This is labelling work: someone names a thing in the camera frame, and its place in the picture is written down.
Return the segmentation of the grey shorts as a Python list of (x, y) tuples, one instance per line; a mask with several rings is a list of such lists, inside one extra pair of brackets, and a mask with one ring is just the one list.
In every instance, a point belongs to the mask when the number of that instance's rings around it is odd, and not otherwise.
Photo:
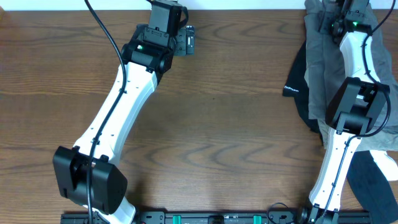
[[(340, 46), (332, 41), (331, 35), (318, 31), (325, 10), (322, 2), (305, 1), (305, 8), (308, 117), (317, 120), (321, 133), (327, 135), (330, 127), (325, 123), (326, 108), (346, 78), (345, 65)], [(392, 74), (392, 57), (383, 44), (380, 29), (373, 34), (371, 52), (377, 76), (381, 83), (389, 85), (391, 90), (391, 116), (382, 131), (397, 134), (397, 81)]]

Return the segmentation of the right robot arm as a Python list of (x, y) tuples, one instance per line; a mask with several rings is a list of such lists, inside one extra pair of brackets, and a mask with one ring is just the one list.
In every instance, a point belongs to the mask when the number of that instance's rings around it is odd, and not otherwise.
[(318, 31), (340, 46), (346, 78), (326, 110), (329, 143), (308, 203), (296, 223), (338, 223), (340, 198), (349, 165), (362, 138), (376, 135), (373, 126), (383, 108), (391, 111), (390, 89), (374, 70), (374, 29), (366, 23), (367, 1), (323, 1)]

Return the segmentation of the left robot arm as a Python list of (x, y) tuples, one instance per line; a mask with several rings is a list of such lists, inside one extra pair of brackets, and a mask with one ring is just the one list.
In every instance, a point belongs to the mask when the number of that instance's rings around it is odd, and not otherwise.
[(188, 9), (177, 1), (152, 1), (149, 22), (139, 24), (130, 41), (116, 49), (118, 74), (95, 119), (72, 148), (55, 151), (52, 162), (60, 195), (88, 210), (64, 214), (62, 223), (134, 221), (136, 208), (125, 196), (127, 178), (118, 167), (124, 143), (173, 58), (194, 50)]

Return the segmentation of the black garment with logo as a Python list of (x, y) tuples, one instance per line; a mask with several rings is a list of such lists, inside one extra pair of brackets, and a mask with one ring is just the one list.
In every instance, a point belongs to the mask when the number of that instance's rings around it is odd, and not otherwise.
[(320, 140), (323, 140), (318, 121), (315, 119), (310, 119), (308, 117), (308, 96), (309, 88), (307, 82), (305, 81), (305, 71), (306, 71), (306, 42), (304, 42), (299, 49), (293, 64), (290, 68), (290, 72), (287, 77), (287, 81), (284, 85), (282, 96), (292, 97), (295, 101), (295, 106), (298, 115), (301, 117), (302, 121), (308, 126), (308, 128), (313, 133), (319, 135)]

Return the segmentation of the khaki shorts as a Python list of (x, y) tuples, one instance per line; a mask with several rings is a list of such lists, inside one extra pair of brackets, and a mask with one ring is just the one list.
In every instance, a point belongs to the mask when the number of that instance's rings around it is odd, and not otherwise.
[[(396, 151), (397, 150), (397, 81), (392, 71), (378, 68), (376, 74), (381, 83), (390, 87), (391, 117), (386, 127), (374, 136), (364, 138), (358, 146), (358, 151)], [(330, 127), (325, 122), (326, 107), (345, 80), (345, 70), (339, 68), (332, 72), (323, 67), (308, 68), (304, 79), (309, 88), (309, 112), (311, 119), (316, 119), (323, 138), (323, 145), (328, 145)]]

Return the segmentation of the white garment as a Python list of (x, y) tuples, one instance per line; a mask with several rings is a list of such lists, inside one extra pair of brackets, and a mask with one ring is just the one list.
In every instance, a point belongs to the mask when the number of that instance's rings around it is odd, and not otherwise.
[(398, 173), (395, 160), (393, 160), (386, 151), (371, 150), (370, 153), (385, 178), (388, 181), (396, 181)]

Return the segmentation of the dark navy garment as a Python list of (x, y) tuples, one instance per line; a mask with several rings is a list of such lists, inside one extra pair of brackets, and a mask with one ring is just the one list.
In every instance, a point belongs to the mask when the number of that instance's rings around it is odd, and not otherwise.
[(375, 224), (397, 221), (397, 201), (391, 185), (369, 151), (356, 152), (346, 178), (360, 205)]

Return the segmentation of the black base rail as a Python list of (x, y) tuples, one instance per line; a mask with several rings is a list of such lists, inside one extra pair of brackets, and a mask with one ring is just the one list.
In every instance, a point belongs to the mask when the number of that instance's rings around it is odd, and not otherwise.
[[(298, 223), (295, 212), (274, 210), (266, 213), (165, 213), (159, 211), (140, 212), (131, 223), (138, 224), (265, 224)], [(88, 223), (85, 213), (66, 213), (61, 215), (61, 224)], [(337, 223), (374, 223), (369, 212), (341, 212)]]

